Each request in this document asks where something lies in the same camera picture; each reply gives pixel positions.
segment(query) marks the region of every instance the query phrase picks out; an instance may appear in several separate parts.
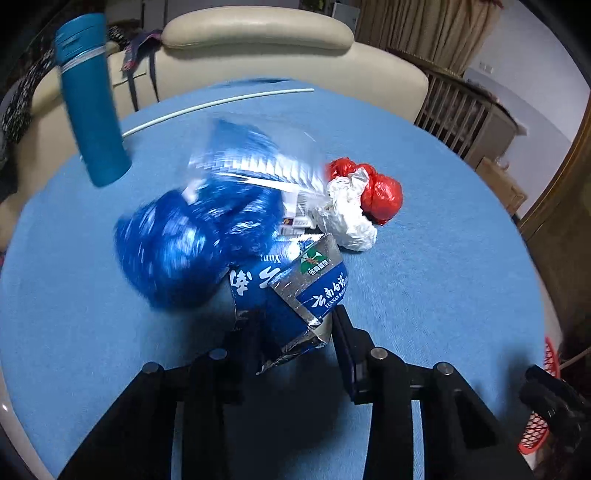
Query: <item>blue table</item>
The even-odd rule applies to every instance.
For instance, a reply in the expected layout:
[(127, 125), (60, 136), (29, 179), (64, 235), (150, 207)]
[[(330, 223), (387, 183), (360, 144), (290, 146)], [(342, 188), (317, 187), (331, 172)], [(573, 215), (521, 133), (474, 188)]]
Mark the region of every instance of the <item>blue table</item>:
[[(211, 100), (302, 86), (214, 86), (131, 115), (123, 129)], [(0, 360), (15, 412), (49, 471), (59, 474), (145, 362), (189, 363), (232, 325), (226, 282), (199, 312), (158, 312), (126, 282), (113, 247), (122, 214), (183, 184), (196, 120), (219, 112), (307, 126), (327, 159), (349, 156), (401, 182), (402, 210), (379, 229), (374, 248), (344, 254), (349, 315), (409, 363), (453, 363), (519, 435), (528, 413), (519, 409), (517, 386), (529, 364), (542, 362), (544, 336), (537, 281), (515, 226), (434, 137), (316, 89), (220, 105), (143, 130), (126, 140), (131, 170), (103, 189), (74, 157), (26, 205), (0, 278)], [(361, 478), (371, 408), (349, 402), (331, 346), (258, 377), (246, 394), (244, 406), (226, 409), (236, 479)], [(420, 447), (417, 408), (414, 414)], [(416, 448), (417, 479), (422, 461)]]

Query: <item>curtain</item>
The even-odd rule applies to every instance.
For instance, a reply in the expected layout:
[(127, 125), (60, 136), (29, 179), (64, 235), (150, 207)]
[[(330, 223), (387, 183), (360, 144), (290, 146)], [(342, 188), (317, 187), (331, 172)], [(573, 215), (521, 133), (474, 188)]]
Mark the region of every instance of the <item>curtain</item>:
[(482, 0), (362, 0), (356, 40), (463, 74), (499, 20)]

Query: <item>silver bolt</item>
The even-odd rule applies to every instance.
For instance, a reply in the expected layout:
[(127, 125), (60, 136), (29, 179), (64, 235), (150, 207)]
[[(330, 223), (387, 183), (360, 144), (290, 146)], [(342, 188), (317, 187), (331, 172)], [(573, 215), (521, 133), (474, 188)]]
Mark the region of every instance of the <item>silver bolt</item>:
[(209, 352), (209, 358), (212, 360), (224, 360), (227, 356), (228, 352), (226, 352), (223, 348), (214, 348)]
[(437, 369), (443, 375), (451, 375), (453, 373), (453, 367), (450, 364), (448, 364), (447, 362), (439, 362), (437, 364)]
[(142, 372), (145, 374), (155, 374), (159, 368), (160, 365), (158, 365), (156, 362), (148, 362), (142, 367)]
[(376, 360), (384, 360), (388, 356), (388, 351), (385, 348), (377, 346), (376, 348), (372, 348), (369, 354)]

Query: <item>green logo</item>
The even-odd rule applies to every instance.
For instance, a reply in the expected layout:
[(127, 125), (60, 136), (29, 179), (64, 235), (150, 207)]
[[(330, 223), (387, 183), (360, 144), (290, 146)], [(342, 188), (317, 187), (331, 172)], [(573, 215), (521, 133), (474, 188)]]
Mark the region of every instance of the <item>green logo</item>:
[(328, 259), (315, 248), (309, 248), (300, 258), (300, 269), (302, 273), (316, 275), (324, 267), (328, 266)]

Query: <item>red mesh basket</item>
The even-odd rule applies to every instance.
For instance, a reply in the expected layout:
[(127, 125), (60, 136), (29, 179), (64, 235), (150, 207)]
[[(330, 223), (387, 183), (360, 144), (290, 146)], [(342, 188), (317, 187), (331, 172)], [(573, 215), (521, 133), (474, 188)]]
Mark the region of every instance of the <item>red mesh basket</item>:
[[(560, 366), (558, 357), (552, 346), (550, 339), (546, 337), (546, 355), (544, 358), (544, 370), (553, 377), (560, 378)], [(519, 442), (519, 451), (523, 455), (534, 453), (540, 448), (548, 437), (548, 424), (537, 414), (530, 415), (530, 419), (525, 427), (523, 437)]]

